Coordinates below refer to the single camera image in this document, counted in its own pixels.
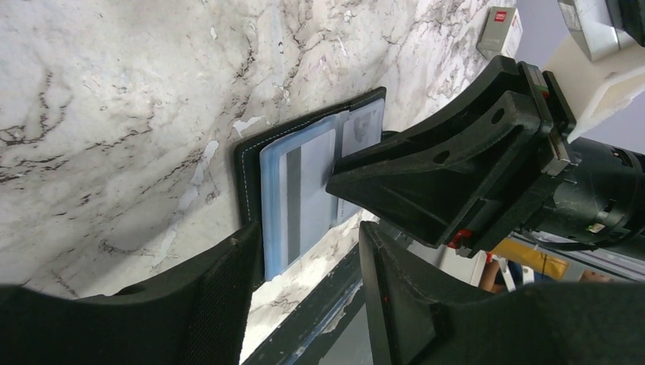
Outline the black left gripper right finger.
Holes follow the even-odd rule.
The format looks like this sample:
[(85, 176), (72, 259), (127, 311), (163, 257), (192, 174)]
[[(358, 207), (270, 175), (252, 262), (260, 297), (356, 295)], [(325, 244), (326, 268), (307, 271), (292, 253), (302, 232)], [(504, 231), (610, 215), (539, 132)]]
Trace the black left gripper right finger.
[(642, 364), (644, 285), (529, 284), (493, 294), (359, 229), (376, 364)]

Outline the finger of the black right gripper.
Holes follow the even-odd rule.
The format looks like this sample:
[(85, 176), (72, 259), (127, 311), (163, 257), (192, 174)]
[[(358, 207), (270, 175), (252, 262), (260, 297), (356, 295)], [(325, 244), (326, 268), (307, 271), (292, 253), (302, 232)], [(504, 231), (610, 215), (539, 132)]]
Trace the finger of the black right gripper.
[(453, 101), (379, 144), (343, 157), (336, 172), (421, 172), (501, 164), (539, 172), (545, 162), (545, 79), (539, 68), (496, 56)]
[(327, 191), (368, 210), (426, 246), (454, 242), (474, 253), (519, 227), (537, 198), (528, 165), (456, 166), (421, 172), (336, 172)]

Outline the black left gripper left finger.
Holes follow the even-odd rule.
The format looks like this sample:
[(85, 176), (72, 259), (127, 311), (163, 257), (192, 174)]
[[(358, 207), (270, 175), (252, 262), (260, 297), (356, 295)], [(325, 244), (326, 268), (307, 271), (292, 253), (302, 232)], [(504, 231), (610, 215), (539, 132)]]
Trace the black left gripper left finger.
[(257, 223), (111, 296), (1, 288), (3, 364), (236, 364), (262, 234)]

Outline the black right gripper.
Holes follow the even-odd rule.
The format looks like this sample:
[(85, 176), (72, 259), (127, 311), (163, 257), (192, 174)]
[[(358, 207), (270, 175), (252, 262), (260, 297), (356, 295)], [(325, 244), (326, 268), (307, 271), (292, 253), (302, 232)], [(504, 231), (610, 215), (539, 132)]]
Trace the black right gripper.
[(523, 63), (551, 122), (529, 150), (537, 200), (519, 232), (544, 247), (644, 245), (644, 156), (584, 137), (644, 88), (644, 75), (590, 62)]

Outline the grey credit card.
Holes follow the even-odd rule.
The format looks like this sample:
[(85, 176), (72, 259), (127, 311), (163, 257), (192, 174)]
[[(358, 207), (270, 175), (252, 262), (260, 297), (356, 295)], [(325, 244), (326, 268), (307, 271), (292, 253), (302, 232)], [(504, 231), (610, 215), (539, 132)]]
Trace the grey credit card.
[(334, 199), (326, 193), (335, 156), (335, 131), (308, 132), (275, 148), (281, 208), (280, 238), (286, 267), (315, 246), (330, 229)]

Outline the black leather card holder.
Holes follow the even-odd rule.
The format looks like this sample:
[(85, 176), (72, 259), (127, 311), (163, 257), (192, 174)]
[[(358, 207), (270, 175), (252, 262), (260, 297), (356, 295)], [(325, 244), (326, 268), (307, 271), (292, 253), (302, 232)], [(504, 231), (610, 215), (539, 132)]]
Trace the black leather card holder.
[[(385, 87), (378, 87), (350, 100), (273, 126), (252, 137), (244, 138), (234, 147), (234, 173), (240, 221), (242, 224), (257, 222), (261, 227), (262, 254), (253, 275), (256, 282), (262, 284), (270, 281), (290, 267), (285, 266), (286, 252), (280, 238), (280, 182), (275, 148), (292, 137), (308, 132), (333, 130), (330, 118), (332, 114), (343, 110), (356, 110), (378, 99), (386, 101)], [(334, 199), (334, 215), (329, 230), (343, 224), (360, 210), (355, 204), (334, 195), (330, 196)]]

